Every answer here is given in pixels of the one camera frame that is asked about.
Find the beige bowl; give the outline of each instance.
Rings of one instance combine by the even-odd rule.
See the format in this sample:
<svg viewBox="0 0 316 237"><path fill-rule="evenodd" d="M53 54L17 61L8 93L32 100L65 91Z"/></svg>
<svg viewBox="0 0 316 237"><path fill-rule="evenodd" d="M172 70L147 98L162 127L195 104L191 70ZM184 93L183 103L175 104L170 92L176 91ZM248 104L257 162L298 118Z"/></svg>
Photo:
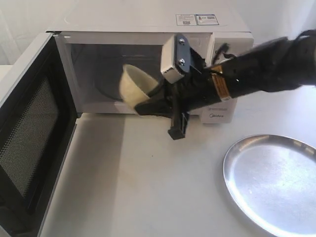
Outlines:
<svg viewBox="0 0 316 237"><path fill-rule="evenodd" d="M123 101L132 109L149 99L148 93L158 86L158 82L144 71L132 65L123 65L119 83L119 93Z"/></svg>

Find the black mesh screen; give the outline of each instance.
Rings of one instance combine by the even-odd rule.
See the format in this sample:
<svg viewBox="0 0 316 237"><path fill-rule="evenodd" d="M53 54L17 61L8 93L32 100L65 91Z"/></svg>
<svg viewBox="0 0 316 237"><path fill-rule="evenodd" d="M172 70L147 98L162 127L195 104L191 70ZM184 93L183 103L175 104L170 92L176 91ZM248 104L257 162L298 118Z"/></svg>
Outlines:
<svg viewBox="0 0 316 237"><path fill-rule="evenodd" d="M25 196L58 118L58 107L47 78L43 78L17 123L0 147L0 165Z"/></svg>

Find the sticker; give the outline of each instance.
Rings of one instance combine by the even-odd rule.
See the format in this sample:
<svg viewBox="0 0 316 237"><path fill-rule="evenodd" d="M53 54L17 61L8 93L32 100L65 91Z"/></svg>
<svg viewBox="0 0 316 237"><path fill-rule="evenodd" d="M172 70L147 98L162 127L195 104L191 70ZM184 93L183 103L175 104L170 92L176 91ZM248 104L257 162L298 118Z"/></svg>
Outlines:
<svg viewBox="0 0 316 237"><path fill-rule="evenodd" d="M196 14L199 26L218 26L218 21L214 14Z"/></svg>
<svg viewBox="0 0 316 237"><path fill-rule="evenodd" d="M178 26L196 26L197 21L194 14L176 15Z"/></svg>
<svg viewBox="0 0 316 237"><path fill-rule="evenodd" d="M222 73L222 66L216 66L212 70ZM221 101L228 101L231 99L231 95L226 86L225 79L218 74L213 73L212 79L217 91L217 94Z"/></svg>

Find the screw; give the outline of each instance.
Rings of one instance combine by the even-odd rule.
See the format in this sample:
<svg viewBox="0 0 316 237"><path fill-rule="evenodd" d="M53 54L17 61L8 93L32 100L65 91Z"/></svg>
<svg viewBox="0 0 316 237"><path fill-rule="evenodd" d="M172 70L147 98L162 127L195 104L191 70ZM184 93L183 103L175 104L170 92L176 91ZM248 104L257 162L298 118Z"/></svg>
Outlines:
<svg viewBox="0 0 316 237"><path fill-rule="evenodd" d="M181 66L184 66L184 64L186 63L186 61L184 61L183 58L181 58L178 62Z"/></svg>
<svg viewBox="0 0 316 237"><path fill-rule="evenodd" d="M179 44L184 45L185 42L186 42L186 41L185 41L183 38L179 39Z"/></svg>

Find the metal plate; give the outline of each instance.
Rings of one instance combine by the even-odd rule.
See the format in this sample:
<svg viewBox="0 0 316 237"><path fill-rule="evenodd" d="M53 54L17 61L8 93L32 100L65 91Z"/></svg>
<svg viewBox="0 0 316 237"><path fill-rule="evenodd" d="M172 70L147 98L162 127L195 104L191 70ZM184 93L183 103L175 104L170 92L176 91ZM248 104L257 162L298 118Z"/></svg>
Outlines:
<svg viewBox="0 0 316 237"><path fill-rule="evenodd" d="M279 236L316 236L316 150L300 141L255 135L224 159L226 186L239 208Z"/></svg>

